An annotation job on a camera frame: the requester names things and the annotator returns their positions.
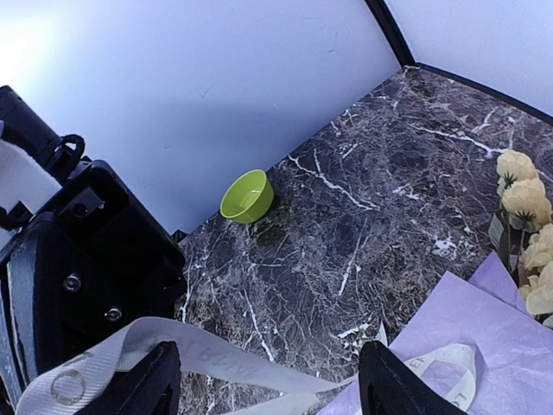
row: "black frame edge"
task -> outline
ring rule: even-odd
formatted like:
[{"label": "black frame edge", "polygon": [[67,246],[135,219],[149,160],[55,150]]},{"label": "black frame edge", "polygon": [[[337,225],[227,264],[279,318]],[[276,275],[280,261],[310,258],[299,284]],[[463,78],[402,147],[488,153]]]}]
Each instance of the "black frame edge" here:
[{"label": "black frame edge", "polygon": [[388,43],[390,43],[391,50],[399,62],[401,67],[414,66],[415,59],[407,46],[404,35],[399,30],[396,21],[391,15],[390,9],[386,6],[384,0],[365,0],[367,6],[372,12],[372,15],[376,19],[378,26],[384,32],[384,36]]},{"label": "black frame edge", "polygon": [[512,105],[516,108],[518,108],[521,111],[526,112],[527,114],[530,114],[532,117],[538,118],[542,121],[544,121],[546,124],[549,124],[553,126],[553,117],[546,114],[545,112],[542,112],[538,110],[537,108],[534,108],[533,106],[530,106],[528,104],[525,104],[522,101],[519,101],[516,98],[513,98],[505,93],[501,93],[500,91],[497,91],[493,88],[490,88],[489,86],[485,86],[482,84],[479,84],[478,82],[475,82],[473,80],[469,80],[467,78],[463,78],[460,75],[456,75],[455,73],[450,73],[448,71],[444,71],[443,69],[432,67],[431,65],[426,65],[425,63],[418,62],[416,64],[417,67],[420,67],[421,69],[425,69],[429,72],[436,73],[438,75],[441,75],[445,78],[449,78],[451,80],[456,80],[457,82],[470,86],[478,91],[481,91],[483,93],[487,93],[488,95],[493,96],[496,99],[499,99],[503,102],[506,102],[509,105]]}]

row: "lime green bowl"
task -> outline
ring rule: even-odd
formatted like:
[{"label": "lime green bowl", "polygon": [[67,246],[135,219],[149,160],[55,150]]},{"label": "lime green bowl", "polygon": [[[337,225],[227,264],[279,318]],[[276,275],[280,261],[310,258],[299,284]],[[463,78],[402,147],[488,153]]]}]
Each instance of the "lime green bowl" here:
[{"label": "lime green bowl", "polygon": [[252,223],[267,213],[275,192],[262,170],[248,171],[226,191],[221,201],[223,217],[238,223]]}]

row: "dark marble surface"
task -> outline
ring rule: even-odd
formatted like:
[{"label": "dark marble surface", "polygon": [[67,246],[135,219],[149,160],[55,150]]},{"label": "dark marble surface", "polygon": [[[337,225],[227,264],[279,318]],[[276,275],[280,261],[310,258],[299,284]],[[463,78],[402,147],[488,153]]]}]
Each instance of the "dark marble surface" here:
[{"label": "dark marble surface", "polygon": [[[342,380],[381,321],[393,338],[446,270],[468,278],[491,251],[499,153],[527,152],[553,189],[552,136],[484,93],[405,69],[270,170],[278,200],[264,219],[214,215],[185,239],[179,317]],[[215,415],[275,396],[189,375],[181,410]]]}]

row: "flower bouquet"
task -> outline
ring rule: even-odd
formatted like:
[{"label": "flower bouquet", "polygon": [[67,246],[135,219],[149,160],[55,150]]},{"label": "flower bouquet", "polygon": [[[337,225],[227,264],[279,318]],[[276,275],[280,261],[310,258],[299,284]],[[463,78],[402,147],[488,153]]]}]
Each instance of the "flower bouquet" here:
[{"label": "flower bouquet", "polygon": [[507,151],[498,157],[500,209],[489,235],[517,283],[527,311],[553,328],[553,225],[551,202],[532,160]]}]

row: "white strap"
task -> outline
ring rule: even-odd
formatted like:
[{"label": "white strap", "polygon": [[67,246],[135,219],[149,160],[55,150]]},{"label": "white strap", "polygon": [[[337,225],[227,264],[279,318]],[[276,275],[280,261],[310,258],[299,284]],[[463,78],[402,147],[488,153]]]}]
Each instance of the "white strap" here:
[{"label": "white strap", "polygon": [[[341,383],[318,379],[245,352],[189,324],[145,317],[33,380],[17,405],[16,415],[76,413],[104,391],[118,368],[131,368],[163,341],[177,343],[182,371],[294,394],[275,399],[276,403],[266,403],[267,407],[275,408],[275,414],[299,415],[317,401],[313,393],[335,389],[355,379]],[[284,404],[289,412],[283,412]],[[265,409],[259,406],[257,412],[243,413],[270,413]]]},{"label": "white strap", "polygon": [[[21,202],[35,214],[60,189],[61,185],[23,149],[0,139],[0,207],[9,212]],[[15,234],[0,229],[0,250]]]},{"label": "white strap", "polygon": [[454,343],[445,348],[414,357],[405,362],[407,367],[419,378],[435,361],[443,361],[466,368],[465,374],[457,384],[444,397],[447,402],[452,403],[463,411],[466,411],[473,403],[476,395],[476,367],[474,365],[474,351],[467,345]]}]

